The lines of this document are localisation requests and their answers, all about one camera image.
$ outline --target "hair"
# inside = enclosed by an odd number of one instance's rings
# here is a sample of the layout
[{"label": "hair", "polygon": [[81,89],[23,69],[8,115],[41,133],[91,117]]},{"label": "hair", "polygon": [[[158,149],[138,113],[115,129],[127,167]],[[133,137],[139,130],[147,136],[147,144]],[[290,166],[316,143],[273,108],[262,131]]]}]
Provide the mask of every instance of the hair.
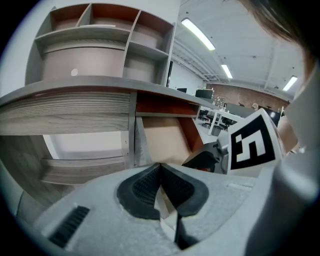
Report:
[{"label": "hair", "polygon": [[308,77],[319,57],[318,1],[239,0],[271,35],[302,47]]}]

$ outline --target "desk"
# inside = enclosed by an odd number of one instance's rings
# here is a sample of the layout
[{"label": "desk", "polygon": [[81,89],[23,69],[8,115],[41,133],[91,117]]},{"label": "desk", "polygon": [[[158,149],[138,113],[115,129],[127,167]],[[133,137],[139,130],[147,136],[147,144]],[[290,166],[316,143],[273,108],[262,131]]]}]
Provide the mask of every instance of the desk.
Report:
[{"label": "desk", "polygon": [[238,115],[235,115],[235,114],[231,114],[231,113],[228,113],[228,112],[224,112],[224,111],[221,111],[221,110],[211,109],[210,111],[214,112],[214,117],[213,117],[213,120],[211,122],[211,126],[210,126],[210,129],[209,129],[208,135],[211,135],[211,133],[212,133],[212,130],[214,128],[214,125],[215,125],[215,122],[216,122],[218,114],[220,115],[220,117],[219,117],[217,126],[220,125],[222,117],[225,117],[225,118],[237,121],[237,122],[239,122],[239,121],[244,119],[241,116],[238,116]]}]

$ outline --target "white ceiling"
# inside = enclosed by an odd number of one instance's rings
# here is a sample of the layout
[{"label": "white ceiling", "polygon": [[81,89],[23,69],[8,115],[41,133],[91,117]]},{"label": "white ceiling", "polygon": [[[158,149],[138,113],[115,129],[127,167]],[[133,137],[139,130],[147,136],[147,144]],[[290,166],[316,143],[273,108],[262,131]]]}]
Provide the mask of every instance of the white ceiling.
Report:
[{"label": "white ceiling", "polygon": [[[209,38],[215,50],[209,51],[181,24],[185,18]],[[286,100],[293,99],[304,81],[300,48],[271,37],[237,0],[181,0],[172,56],[204,81],[259,90]],[[233,79],[227,78],[221,64],[228,65]],[[292,75],[298,81],[282,91]]]}]

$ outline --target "fluorescent light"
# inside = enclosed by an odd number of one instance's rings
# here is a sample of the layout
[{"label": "fluorescent light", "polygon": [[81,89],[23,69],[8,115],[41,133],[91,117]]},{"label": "fluorescent light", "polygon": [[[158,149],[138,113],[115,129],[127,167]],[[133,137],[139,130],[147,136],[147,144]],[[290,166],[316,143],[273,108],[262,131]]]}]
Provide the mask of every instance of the fluorescent light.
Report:
[{"label": "fluorescent light", "polygon": [[192,33],[194,33],[196,37],[199,38],[210,51],[216,49],[210,42],[210,40],[205,36],[205,34],[202,33],[201,30],[190,21],[190,19],[185,18],[183,21],[181,21],[181,23],[185,25],[186,28],[189,29]]},{"label": "fluorescent light", "polygon": [[226,73],[226,76],[228,78],[233,78],[227,65],[222,64],[221,67],[223,68],[223,70]]},{"label": "fluorescent light", "polygon": [[292,76],[286,86],[282,89],[283,91],[288,91],[290,87],[298,80],[298,77]]}]

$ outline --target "office floor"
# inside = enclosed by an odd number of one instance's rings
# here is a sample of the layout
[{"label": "office floor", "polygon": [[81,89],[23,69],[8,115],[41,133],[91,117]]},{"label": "office floor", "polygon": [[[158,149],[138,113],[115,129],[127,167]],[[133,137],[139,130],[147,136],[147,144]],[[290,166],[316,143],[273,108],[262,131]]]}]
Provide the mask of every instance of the office floor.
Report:
[{"label": "office floor", "polygon": [[202,126],[201,124],[206,123],[205,121],[202,121],[200,119],[194,120],[195,126],[200,134],[200,137],[202,139],[203,144],[206,143],[211,143],[211,142],[216,142],[217,141],[217,136],[213,135],[208,135],[210,126]]}]

